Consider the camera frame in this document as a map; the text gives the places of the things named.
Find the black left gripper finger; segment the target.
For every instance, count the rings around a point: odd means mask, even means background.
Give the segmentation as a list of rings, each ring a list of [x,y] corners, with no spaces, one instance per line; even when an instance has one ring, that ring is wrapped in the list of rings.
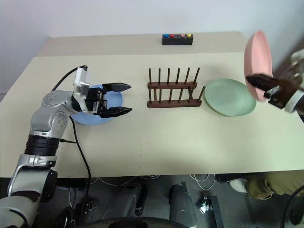
[[[111,107],[109,109],[98,109],[98,115],[101,118],[113,118],[118,117],[124,114],[127,114],[132,111],[132,108],[128,107]]]
[[[108,83],[102,84],[103,90],[105,92],[123,92],[132,88],[130,85],[125,83]]]

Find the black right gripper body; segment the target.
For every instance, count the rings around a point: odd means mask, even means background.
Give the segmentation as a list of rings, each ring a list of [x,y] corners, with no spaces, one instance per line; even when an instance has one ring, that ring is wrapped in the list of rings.
[[[264,97],[269,99],[270,104],[283,109],[302,82],[303,77],[300,73],[288,74],[283,78],[269,78],[269,88],[264,92]]]

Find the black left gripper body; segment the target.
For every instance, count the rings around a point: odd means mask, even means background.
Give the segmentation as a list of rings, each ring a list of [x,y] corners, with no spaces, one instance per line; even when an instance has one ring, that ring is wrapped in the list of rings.
[[[85,104],[93,115],[108,116],[107,100],[105,99],[107,91],[102,87],[89,88],[85,99]]]

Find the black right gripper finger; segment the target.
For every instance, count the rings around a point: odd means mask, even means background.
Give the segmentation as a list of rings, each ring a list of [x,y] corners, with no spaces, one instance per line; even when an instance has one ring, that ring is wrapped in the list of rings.
[[[268,91],[278,86],[278,82],[275,78],[264,75],[264,74],[253,74],[246,76],[246,80],[255,88],[263,91]]]

